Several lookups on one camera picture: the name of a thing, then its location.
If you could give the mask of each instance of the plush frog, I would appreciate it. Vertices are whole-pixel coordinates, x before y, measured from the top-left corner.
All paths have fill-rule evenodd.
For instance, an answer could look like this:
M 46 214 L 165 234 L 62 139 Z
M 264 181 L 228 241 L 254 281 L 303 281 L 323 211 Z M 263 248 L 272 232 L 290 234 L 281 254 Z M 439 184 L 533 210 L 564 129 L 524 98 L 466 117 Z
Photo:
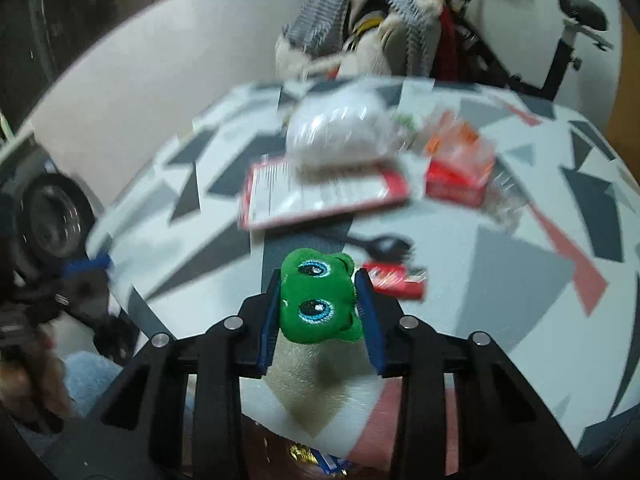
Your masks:
M 280 329 L 293 343 L 363 337 L 355 313 L 354 264 L 348 254 L 297 249 L 282 263 Z

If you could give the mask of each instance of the white wall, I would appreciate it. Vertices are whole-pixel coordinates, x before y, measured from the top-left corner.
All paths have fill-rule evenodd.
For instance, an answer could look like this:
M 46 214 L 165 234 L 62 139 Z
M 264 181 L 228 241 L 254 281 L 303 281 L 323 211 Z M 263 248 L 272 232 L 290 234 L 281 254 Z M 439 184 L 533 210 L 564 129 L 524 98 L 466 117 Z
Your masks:
M 169 136 L 241 82 L 274 78 L 274 41 L 305 0 L 163 0 L 107 35 L 60 78 L 23 128 L 108 205 Z M 558 0 L 474 0 L 469 17 L 505 65 L 542 85 L 562 29 Z M 604 129 L 621 56 L 617 0 L 601 52 L 578 38 L 582 70 L 557 101 Z
M 582 59 L 582 69 L 576 72 L 569 68 L 556 102 L 579 111 L 604 131 L 620 73 L 620 3 L 618 0 L 591 1 L 607 15 L 609 30 L 602 35 L 615 49 L 601 52 L 593 46 L 593 41 L 579 36 L 575 55 Z M 562 32 L 564 15 L 558 0 L 473 0 L 468 18 L 479 27 L 510 72 L 542 86 Z
M 24 128 L 108 205 L 169 136 L 229 88 L 273 80 L 274 44 L 305 0 L 163 0 L 84 54 Z

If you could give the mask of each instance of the black spoon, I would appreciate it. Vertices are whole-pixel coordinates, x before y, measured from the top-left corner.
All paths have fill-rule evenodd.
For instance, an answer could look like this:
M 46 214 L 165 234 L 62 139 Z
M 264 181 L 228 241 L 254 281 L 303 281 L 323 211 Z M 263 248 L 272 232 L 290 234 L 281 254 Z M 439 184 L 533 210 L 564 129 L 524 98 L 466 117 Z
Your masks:
M 380 236 L 373 240 L 364 240 L 337 233 L 331 229 L 313 229 L 314 234 L 322 238 L 338 240 L 345 244 L 363 248 L 377 262 L 401 264 L 411 256 L 412 244 L 397 236 Z

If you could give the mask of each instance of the food package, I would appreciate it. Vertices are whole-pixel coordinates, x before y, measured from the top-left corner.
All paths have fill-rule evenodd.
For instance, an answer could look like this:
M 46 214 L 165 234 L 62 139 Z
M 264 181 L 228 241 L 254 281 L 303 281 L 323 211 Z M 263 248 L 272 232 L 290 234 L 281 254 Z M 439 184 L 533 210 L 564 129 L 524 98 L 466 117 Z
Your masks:
M 489 178 L 482 209 L 507 232 L 515 232 L 520 225 L 523 208 L 529 203 L 520 183 L 499 161 Z
M 494 167 L 493 142 L 446 108 L 437 107 L 424 129 L 431 134 L 425 149 L 432 158 L 475 186 L 486 182 Z
M 287 129 L 287 160 L 305 168 L 375 162 L 395 156 L 405 137 L 374 91 L 347 87 L 298 105 Z
M 243 229 L 267 229 L 404 202 L 402 174 L 384 164 L 300 171 L 286 158 L 249 169 L 239 212 Z
M 432 158 L 425 174 L 425 193 L 431 198 L 448 200 L 478 208 L 486 194 L 486 180 L 475 182 Z
M 369 273 L 373 290 L 398 298 L 398 300 L 421 300 L 426 288 L 427 269 L 409 269 L 399 264 L 366 262 L 363 269 Z

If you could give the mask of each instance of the embroidered eye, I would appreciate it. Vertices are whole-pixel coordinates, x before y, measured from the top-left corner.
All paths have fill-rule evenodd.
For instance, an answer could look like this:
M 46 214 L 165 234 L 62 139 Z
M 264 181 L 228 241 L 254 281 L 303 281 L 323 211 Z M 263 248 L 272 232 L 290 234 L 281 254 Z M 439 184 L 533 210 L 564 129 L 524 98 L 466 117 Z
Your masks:
M 298 272 L 300 274 L 306 274 L 307 276 L 313 276 L 315 278 L 323 278 L 329 274 L 329 265 L 317 260 L 307 260 L 302 262 L 298 266 Z
M 334 314 L 331 303 L 325 300 L 306 300 L 300 303 L 300 317 L 308 323 L 328 321 Z

